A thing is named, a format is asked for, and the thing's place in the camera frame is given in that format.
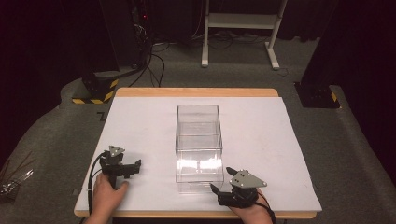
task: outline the clear plastic box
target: clear plastic box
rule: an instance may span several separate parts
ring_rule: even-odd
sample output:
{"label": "clear plastic box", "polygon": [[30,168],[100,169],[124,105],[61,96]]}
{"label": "clear plastic box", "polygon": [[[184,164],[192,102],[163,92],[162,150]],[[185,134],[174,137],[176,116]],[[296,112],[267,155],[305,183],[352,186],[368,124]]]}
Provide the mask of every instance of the clear plastic box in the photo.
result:
{"label": "clear plastic box", "polygon": [[177,176],[180,193],[211,192],[210,184],[221,189],[222,143],[217,105],[177,107]]}

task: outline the table surface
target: table surface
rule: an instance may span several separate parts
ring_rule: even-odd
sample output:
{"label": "table surface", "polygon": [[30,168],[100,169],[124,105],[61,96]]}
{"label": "table surface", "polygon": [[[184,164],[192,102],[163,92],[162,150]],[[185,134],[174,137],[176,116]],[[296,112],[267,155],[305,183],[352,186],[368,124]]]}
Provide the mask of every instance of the table surface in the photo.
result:
{"label": "table surface", "polygon": [[[273,89],[120,88],[93,159],[108,146],[125,148],[123,163],[142,160],[139,174],[113,217],[237,218],[213,193],[177,192],[175,154],[178,105],[218,105],[224,168],[246,169],[278,218],[312,218],[321,211],[286,107]],[[87,217],[89,171],[75,214]],[[224,174],[223,191],[232,177]],[[125,181],[118,178],[118,184]]]}

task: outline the white shelf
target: white shelf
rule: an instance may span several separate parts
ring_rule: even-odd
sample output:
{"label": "white shelf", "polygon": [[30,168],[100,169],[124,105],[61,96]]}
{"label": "white shelf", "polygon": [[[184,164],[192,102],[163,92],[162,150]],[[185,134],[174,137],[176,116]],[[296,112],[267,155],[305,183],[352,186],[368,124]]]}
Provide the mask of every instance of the white shelf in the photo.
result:
{"label": "white shelf", "polygon": [[209,0],[206,0],[205,10],[205,32],[204,44],[202,50],[202,67],[209,66],[209,49],[208,49],[208,35],[209,27],[219,28],[242,28],[242,29],[261,29],[272,30],[270,42],[265,43],[265,49],[268,52],[271,65],[274,70],[279,69],[273,46],[275,44],[276,35],[282,21],[283,12],[285,10],[288,0],[281,1],[280,8],[275,15],[259,15],[259,14],[233,14],[233,13],[210,13]]}
{"label": "white shelf", "polygon": [[210,13],[209,27],[274,29],[276,15]]}

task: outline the white paper sheet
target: white paper sheet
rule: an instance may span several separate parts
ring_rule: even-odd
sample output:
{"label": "white paper sheet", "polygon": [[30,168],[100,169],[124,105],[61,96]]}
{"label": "white paper sheet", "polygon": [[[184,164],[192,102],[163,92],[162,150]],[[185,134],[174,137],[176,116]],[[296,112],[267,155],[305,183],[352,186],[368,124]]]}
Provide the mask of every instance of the white paper sheet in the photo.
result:
{"label": "white paper sheet", "polygon": [[[126,149],[124,164],[142,160],[120,211],[229,210],[213,193],[177,192],[178,105],[219,105],[224,173],[227,166],[246,169],[267,182],[262,191],[274,211],[321,211],[282,98],[116,97],[94,158],[112,145]],[[224,190],[231,178],[224,176]],[[88,174],[75,210],[88,210],[87,186]]]}

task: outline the human hand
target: human hand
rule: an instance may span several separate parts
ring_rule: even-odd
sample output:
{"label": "human hand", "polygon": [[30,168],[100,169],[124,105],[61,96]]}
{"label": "human hand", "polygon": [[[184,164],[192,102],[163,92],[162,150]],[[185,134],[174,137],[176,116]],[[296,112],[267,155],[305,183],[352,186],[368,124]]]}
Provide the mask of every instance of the human hand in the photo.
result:
{"label": "human hand", "polygon": [[[259,199],[257,203],[269,206],[267,201],[263,198],[262,191],[257,189]],[[272,220],[267,210],[257,204],[253,204],[247,208],[229,207],[237,216],[239,216],[245,224],[272,224]]]}
{"label": "human hand", "polygon": [[113,211],[120,205],[128,186],[129,183],[125,181],[115,190],[111,187],[108,176],[99,174],[93,187],[92,213],[85,223],[107,223]]}

